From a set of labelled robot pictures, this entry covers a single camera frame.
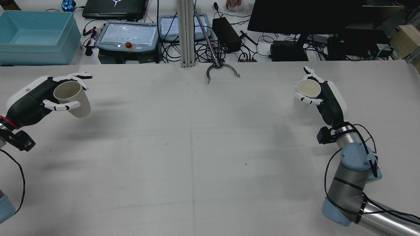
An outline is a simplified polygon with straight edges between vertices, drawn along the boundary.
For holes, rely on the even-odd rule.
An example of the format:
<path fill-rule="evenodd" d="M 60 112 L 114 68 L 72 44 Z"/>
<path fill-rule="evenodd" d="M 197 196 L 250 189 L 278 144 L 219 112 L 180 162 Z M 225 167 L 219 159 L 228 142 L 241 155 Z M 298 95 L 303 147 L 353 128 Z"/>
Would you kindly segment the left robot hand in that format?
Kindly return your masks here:
<path fill-rule="evenodd" d="M 1 116 L 1 128 L 18 130 L 35 125 L 53 111 L 68 111 L 77 118 L 88 116 L 91 107 L 85 80 L 92 77 L 82 71 L 36 79 L 9 98 L 6 112 Z"/>

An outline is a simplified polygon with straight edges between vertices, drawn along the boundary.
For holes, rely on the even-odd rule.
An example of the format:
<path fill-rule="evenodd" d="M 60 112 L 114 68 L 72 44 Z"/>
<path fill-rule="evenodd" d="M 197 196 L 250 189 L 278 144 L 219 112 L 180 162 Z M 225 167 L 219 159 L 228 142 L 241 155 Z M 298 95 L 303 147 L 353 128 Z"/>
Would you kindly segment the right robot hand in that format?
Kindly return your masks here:
<path fill-rule="evenodd" d="M 316 106 L 324 122 L 334 129 L 348 122 L 347 104 L 334 82 L 320 78 L 307 66 L 304 71 L 305 76 L 295 85 L 294 109 Z"/>

